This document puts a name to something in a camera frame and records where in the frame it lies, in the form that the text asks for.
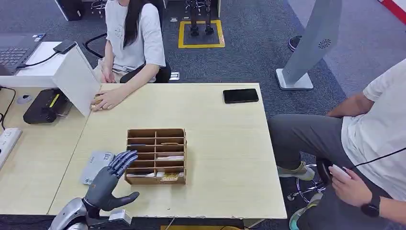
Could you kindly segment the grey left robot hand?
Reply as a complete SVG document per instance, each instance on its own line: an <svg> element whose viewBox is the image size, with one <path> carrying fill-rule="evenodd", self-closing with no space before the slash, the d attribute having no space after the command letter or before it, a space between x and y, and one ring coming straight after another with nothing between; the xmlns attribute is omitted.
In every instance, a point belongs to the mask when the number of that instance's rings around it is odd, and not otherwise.
<svg viewBox="0 0 406 230"><path fill-rule="evenodd" d="M134 202L139 197L139 192L133 192L123 197L115 197L113 196L113 190L125 170L137 158L137 150L127 150L119 153L107 166L103 167L84 196L87 204L103 211L111 211Z"/></svg>

